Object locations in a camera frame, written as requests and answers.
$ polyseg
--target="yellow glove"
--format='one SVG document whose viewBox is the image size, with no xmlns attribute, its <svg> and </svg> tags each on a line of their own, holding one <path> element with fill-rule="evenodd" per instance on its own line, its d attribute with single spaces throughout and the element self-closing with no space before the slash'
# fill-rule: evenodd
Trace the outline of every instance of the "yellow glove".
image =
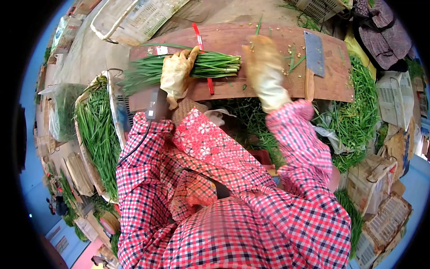
<svg viewBox="0 0 430 269">
<path fill-rule="evenodd" d="M 249 39 L 253 48 L 243 47 L 246 78 L 260 98 L 263 111 L 271 113 L 292 102 L 287 90 L 282 87 L 283 58 L 272 39 L 260 35 L 250 36 Z"/>
<path fill-rule="evenodd" d="M 185 49 L 164 58 L 160 88 L 167 92 L 170 110 L 175 109 L 177 100 L 187 94 L 190 72 L 198 53 L 199 47 L 195 46 L 193 50 Z"/>
</svg>

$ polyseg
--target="white plastic basket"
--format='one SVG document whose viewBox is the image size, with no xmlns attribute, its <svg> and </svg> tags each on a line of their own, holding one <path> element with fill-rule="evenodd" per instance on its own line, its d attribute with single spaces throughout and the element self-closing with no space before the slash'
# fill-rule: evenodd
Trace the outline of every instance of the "white plastic basket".
<svg viewBox="0 0 430 269">
<path fill-rule="evenodd" d="M 401 230 L 412 212 L 411 205 L 397 193 L 390 196 L 380 205 L 379 212 L 366 221 L 358 240 L 355 254 L 362 269 L 372 266 L 391 240 Z"/>
<path fill-rule="evenodd" d="M 345 4 L 341 0 L 285 0 L 303 10 L 306 14 L 323 23 L 336 13 L 352 8 L 352 1 Z"/>
<path fill-rule="evenodd" d="M 376 207 L 377 211 L 384 195 L 387 197 L 390 194 L 396 168 L 397 161 L 394 158 L 385 159 L 374 154 L 366 156 L 366 159 L 349 168 L 346 188 L 361 216 L 365 215 L 370 205 L 372 208 Z"/>
<path fill-rule="evenodd" d="M 414 109 L 409 72 L 386 71 L 376 82 L 382 120 L 408 130 Z"/>
<path fill-rule="evenodd" d="M 107 80 L 107 88 L 109 91 L 112 119 L 121 149 L 124 149 L 128 132 L 133 126 L 133 117 L 136 113 L 130 112 L 129 98 L 124 94 L 123 88 L 117 85 L 122 79 L 112 76 L 110 72 L 107 74 L 110 76 Z"/>
<path fill-rule="evenodd" d="M 137 46 L 189 0 L 109 0 L 91 22 L 96 35 L 111 43 Z"/>
</svg>

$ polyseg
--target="knife handle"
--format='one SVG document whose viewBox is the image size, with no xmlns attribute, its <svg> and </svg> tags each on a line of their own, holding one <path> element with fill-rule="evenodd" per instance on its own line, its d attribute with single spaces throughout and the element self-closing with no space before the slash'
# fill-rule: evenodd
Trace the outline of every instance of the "knife handle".
<svg viewBox="0 0 430 269">
<path fill-rule="evenodd" d="M 306 78 L 304 80 L 304 97 L 309 102 L 312 102 L 313 96 L 315 95 L 315 82 L 313 76 L 315 75 L 312 69 L 306 68 Z"/>
</svg>

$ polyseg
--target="cleaver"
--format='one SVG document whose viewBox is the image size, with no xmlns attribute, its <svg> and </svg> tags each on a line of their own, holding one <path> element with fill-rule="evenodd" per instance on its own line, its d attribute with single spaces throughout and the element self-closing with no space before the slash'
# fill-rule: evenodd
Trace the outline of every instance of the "cleaver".
<svg viewBox="0 0 430 269">
<path fill-rule="evenodd" d="M 321 38 L 311 32 L 304 31 L 304 44 L 306 46 L 306 78 L 304 96 L 311 102 L 315 95 L 315 82 L 313 76 L 324 77 L 324 51 Z"/>
</svg>

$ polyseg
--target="wooden cutting board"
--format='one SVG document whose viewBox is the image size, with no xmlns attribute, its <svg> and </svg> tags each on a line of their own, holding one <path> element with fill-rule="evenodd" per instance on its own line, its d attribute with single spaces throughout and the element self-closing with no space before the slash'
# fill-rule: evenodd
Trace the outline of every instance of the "wooden cutting board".
<svg viewBox="0 0 430 269">
<path fill-rule="evenodd" d="M 295 63 L 298 61 L 297 53 L 301 53 L 301 56 L 306 54 L 305 50 L 302 49 L 302 46 L 304 46 L 303 31 L 308 31 L 308 29 L 297 26 L 287 27 L 262 23 L 259 34 L 269 36 L 269 27 L 272 28 L 272 39 L 275 41 L 281 55 L 290 56 L 288 54 L 288 45 L 295 46 Z M 247 40 L 248 36 L 254 35 L 255 30 L 255 24 L 248 25 L 247 23 L 236 22 L 199 26 L 205 50 L 241 56 L 243 55 L 242 46 L 249 44 Z M 322 39 L 326 73 L 324 78 L 315 76 L 315 99 L 353 102 L 354 88 L 349 85 L 348 71 L 348 69 L 351 68 L 351 62 L 345 43 L 340 39 L 326 34 L 315 31 L 311 32 L 320 36 Z M 197 38 L 194 30 L 192 28 L 187 28 L 154 38 L 148 41 L 148 43 L 174 43 L 193 47 L 197 45 Z M 152 54 L 166 53 L 165 47 L 135 46 L 130 50 L 130 61 L 146 57 L 148 50 L 151 50 Z M 177 51 L 180 51 L 180 49 L 168 48 L 168 53 Z M 290 63 L 290 59 L 285 59 L 285 70 L 289 68 L 288 63 Z M 215 95 L 209 94 L 208 84 L 205 79 L 198 79 L 197 82 L 189 88 L 187 96 L 194 101 L 256 97 L 251 87 L 247 87 L 243 90 L 243 85 L 248 84 L 244 68 L 246 68 L 246 66 L 241 66 L 237 77 L 228 77 L 228 81 L 231 84 L 225 78 L 214 79 Z M 304 98 L 305 70 L 306 60 L 301 62 L 290 75 L 284 76 L 283 86 L 293 98 Z M 132 95 L 130 98 L 130 110 L 140 111 L 146 109 L 148 97 L 148 91 Z"/>
</svg>

